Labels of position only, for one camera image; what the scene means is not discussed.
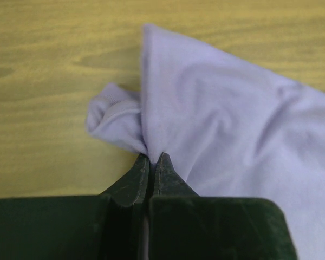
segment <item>purple cloth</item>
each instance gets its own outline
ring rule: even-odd
[[[300,259],[325,260],[325,93],[154,25],[141,80],[140,95],[111,83],[90,102],[90,135],[168,153],[201,196],[274,201]]]

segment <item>wooden surface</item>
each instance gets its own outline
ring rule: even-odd
[[[136,155],[88,137],[88,100],[139,89],[156,23],[325,90],[325,0],[0,0],[0,197],[93,194]]]

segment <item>wooden table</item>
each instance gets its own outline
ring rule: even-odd
[[[130,168],[84,120],[107,82],[139,89],[146,22],[325,90],[325,0],[0,0],[0,197],[95,194]]]

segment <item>tabletop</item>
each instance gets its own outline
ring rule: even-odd
[[[0,198],[97,194],[131,167],[84,121],[106,83],[139,90],[144,23],[325,90],[325,0],[0,0]]]

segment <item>cloth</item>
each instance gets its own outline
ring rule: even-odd
[[[325,93],[151,24],[141,82],[95,97],[88,133],[152,162],[168,153],[201,196],[272,200],[300,259],[325,260]]]

